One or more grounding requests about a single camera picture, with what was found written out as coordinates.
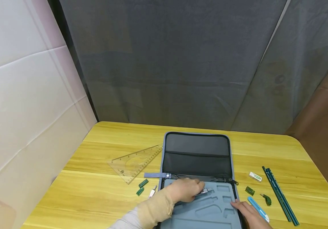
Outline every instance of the green clip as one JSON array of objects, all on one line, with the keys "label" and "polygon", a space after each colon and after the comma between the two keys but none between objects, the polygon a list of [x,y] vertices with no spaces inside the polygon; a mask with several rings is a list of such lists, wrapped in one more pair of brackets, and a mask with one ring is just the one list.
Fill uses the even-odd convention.
[{"label": "green clip", "polygon": [[140,195],[141,195],[141,193],[143,192],[143,190],[144,190],[144,188],[143,188],[143,187],[141,187],[141,188],[139,189],[139,191],[137,191],[137,192],[136,192],[136,195],[140,196]]},{"label": "green clip", "polygon": [[271,206],[271,204],[272,204],[271,198],[269,196],[264,195],[264,194],[261,194],[261,196],[263,196],[263,198],[266,200],[267,206]]},{"label": "green clip", "polygon": [[145,179],[145,181],[142,181],[140,184],[139,184],[139,187],[142,188],[144,187],[149,181],[147,179]]},{"label": "green clip", "polygon": [[247,187],[245,188],[245,191],[246,191],[247,193],[249,193],[249,195],[251,195],[251,196],[255,194],[255,191],[254,191],[253,189],[249,188],[249,186],[247,186]]}]

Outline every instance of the white wall panel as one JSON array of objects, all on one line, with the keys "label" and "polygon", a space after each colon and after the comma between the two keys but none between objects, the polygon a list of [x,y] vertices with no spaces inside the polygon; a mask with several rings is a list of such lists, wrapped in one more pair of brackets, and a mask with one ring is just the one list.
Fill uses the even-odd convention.
[{"label": "white wall panel", "polygon": [[19,228],[96,123],[46,0],[0,0],[0,229]]}]

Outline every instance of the gray sleeve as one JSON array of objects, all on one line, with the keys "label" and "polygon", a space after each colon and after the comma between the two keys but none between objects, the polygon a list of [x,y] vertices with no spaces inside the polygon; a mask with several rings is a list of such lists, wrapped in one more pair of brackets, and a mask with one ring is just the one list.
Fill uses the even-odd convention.
[{"label": "gray sleeve", "polygon": [[143,229],[140,225],[137,207],[127,212],[122,219],[118,219],[108,229]]}]

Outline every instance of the blue utility knife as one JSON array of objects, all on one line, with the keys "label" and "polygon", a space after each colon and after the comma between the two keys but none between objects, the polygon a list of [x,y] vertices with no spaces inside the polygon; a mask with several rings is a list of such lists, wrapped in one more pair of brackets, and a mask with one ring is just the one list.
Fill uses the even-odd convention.
[{"label": "blue utility knife", "polygon": [[251,196],[248,197],[248,201],[256,208],[256,210],[259,212],[261,217],[263,217],[263,219],[265,219],[267,222],[270,222],[270,218],[268,217],[268,215],[264,212],[264,210],[262,210],[262,208],[256,203],[256,201],[253,200]]}]

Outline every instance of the black mesh pocket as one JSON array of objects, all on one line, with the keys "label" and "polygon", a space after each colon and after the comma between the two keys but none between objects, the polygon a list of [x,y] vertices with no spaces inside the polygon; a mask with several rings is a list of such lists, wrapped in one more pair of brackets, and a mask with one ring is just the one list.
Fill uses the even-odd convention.
[{"label": "black mesh pocket", "polygon": [[166,151],[162,170],[165,173],[231,177],[229,156],[188,154]]}]

